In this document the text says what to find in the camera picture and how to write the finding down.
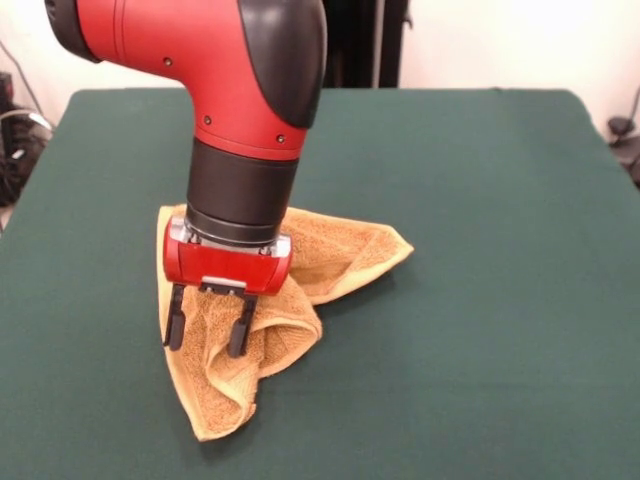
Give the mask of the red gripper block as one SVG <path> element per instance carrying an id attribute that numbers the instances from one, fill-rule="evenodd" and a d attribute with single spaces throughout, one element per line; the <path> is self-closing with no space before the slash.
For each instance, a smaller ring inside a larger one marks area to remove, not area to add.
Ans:
<path id="1" fill-rule="evenodd" d="M 288 277 L 292 263 L 292 239 L 281 235 L 275 243 L 258 249 L 180 241 L 166 232 L 163 238 L 163 270 L 173 283 L 163 346 L 179 350 L 184 338 L 186 316 L 182 310 L 185 286 L 240 290 L 242 306 L 232 311 L 227 352 L 243 357 L 258 306 L 257 296 L 277 294 Z"/>

